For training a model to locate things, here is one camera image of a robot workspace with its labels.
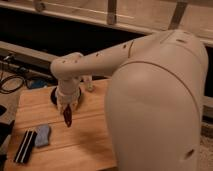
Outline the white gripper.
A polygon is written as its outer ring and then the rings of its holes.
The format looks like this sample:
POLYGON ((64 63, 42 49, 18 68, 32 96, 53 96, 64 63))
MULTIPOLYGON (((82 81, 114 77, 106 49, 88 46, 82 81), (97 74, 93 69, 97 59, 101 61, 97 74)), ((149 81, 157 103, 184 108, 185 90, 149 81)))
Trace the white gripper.
POLYGON ((55 95, 58 111, 61 115, 63 115, 67 104, 71 104, 70 107, 72 112, 78 110, 79 103, 76 101, 80 97, 79 84, 80 81, 76 79, 60 80, 58 82, 55 95))

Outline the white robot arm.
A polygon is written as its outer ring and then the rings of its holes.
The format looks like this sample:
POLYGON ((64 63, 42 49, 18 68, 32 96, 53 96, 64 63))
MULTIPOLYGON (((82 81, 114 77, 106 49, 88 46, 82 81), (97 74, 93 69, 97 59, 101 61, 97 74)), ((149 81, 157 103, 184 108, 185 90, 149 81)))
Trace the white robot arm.
POLYGON ((57 103, 67 123, 81 76, 108 76, 105 116, 119 171, 198 171, 204 44, 185 30, 136 38, 51 63, 57 103))

